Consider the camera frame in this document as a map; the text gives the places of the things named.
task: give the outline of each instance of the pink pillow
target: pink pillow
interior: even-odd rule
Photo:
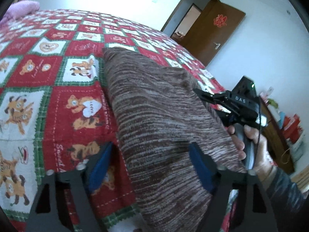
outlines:
[[[40,9],[40,3],[30,0],[22,0],[17,3],[11,4],[3,19],[0,21],[0,25],[6,23],[7,21],[13,19],[19,19],[27,14],[34,13]]]

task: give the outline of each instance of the hand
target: hand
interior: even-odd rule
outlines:
[[[245,144],[242,140],[234,135],[235,128],[234,126],[229,126],[228,133],[231,135],[234,145],[237,148],[238,156],[240,160],[246,158],[246,154],[243,151],[245,148]],[[244,126],[244,133],[249,138],[252,139],[254,144],[256,145],[259,138],[259,131],[255,128],[251,128],[248,125]],[[259,177],[260,181],[263,181],[271,172],[272,164],[271,160],[269,159],[270,155],[267,151],[267,139],[261,134],[260,135],[260,142],[257,148],[256,158],[254,162],[253,169],[255,170],[257,176]]]

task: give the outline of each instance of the striped knit garment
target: striped knit garment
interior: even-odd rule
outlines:
[[[184,69],[122,48],[103,53],[119,148],[143,218],[153,231],[195,231],[211,195],[199,182],[188,144],[196,141],[216,163],[239,171],[231,138],[192,91],[197,83]]]

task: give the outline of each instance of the red door decoration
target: red door decoration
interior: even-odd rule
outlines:
[[[216,25],[217,27],[221,28],[222,26],[226,26],[227,24],[225,23],[226,20],[228,19],[227,16],[224,15],[218,15],[215,19],[214,19],[214,25]]]

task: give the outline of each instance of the door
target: door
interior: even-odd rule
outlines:
[[[210,1],[181,41],[205,66],[214,58],[245,13],[221,2]]]

